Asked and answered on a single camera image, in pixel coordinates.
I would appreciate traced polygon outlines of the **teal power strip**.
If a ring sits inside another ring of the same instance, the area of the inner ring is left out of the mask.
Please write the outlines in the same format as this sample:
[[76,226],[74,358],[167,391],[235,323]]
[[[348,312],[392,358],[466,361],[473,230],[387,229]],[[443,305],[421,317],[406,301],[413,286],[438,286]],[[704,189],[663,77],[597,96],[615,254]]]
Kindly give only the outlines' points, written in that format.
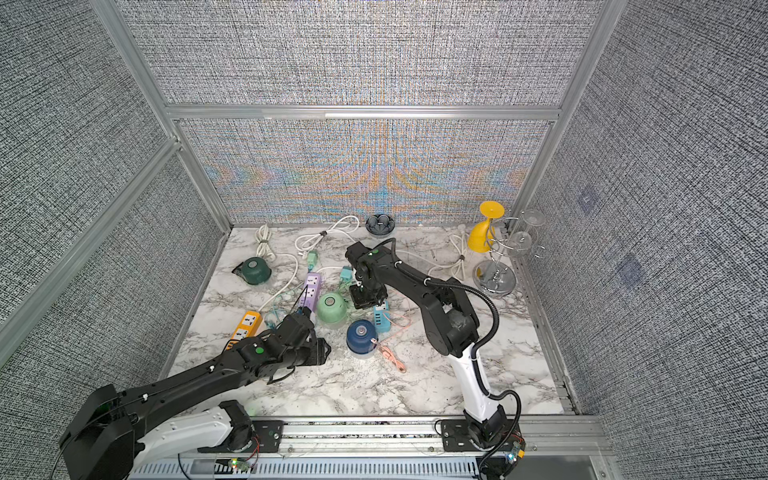
[[391,330],[392,323],[387,301],[373,307],[373,324],[378,334],[387,333]]

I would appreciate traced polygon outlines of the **teal usb adapter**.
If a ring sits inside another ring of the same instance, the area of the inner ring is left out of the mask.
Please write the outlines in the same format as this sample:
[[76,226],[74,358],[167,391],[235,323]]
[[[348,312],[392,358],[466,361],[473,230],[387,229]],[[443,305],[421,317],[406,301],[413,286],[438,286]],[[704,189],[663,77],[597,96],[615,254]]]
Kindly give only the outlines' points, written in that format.
[[349,266],[344,266],[340,272],[340,283],[350,284],[354,281],[354,270]]

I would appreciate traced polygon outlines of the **light green meat grinder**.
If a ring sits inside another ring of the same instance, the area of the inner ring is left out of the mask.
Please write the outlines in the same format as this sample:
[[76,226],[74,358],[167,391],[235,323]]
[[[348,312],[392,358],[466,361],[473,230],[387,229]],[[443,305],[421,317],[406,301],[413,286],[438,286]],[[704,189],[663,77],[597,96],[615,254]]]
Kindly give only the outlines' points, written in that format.
[[329,327],[340,327],[348,313],[347,300],[338,293],[324,294],[317,303],[316,316]]

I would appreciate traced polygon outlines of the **navy blue meat grinder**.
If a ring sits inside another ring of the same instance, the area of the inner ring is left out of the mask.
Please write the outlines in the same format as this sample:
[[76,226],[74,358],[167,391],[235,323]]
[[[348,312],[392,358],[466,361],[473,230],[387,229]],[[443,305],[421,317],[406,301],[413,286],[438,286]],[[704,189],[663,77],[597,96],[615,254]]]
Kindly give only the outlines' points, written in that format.
[[347,348],[355,355],[364,356],[373,352],[377,346],[377,341],[376,328],[368,320],[356,320],[347,329]]

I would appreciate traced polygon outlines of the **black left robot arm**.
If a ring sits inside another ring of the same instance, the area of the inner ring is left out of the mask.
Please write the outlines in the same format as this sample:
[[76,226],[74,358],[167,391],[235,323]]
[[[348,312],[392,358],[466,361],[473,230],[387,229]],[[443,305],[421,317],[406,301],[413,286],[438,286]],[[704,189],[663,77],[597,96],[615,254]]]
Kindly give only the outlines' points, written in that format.
[[277,372],[320,366],[331,352],[302,307],[274,329],[246,337],[211,360],[154,383],[84,401],[59,440],[72,479],[125,479],[143,465],[193,449],[238,452],[252,444],[250,416],[236,400],[198,414],[189,409]]

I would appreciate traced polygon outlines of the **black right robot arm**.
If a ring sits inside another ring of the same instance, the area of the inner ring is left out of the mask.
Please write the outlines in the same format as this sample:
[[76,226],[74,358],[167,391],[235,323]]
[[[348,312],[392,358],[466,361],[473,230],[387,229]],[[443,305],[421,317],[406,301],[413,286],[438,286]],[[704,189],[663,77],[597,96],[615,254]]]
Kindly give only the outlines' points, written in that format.
[[446,357],[459,381],[469,438],[491,451],[511,440],[522,411],[512,389],[490,390],[479,350],[498,332],[498,308],[482,291],[451,277],[434,278],[406,264],[390,238],[368,247],[355,242],[345,258],[355,273],[350,295],[356,309],[379,306],[390,288],[406,296],[419,309],[430,345]]

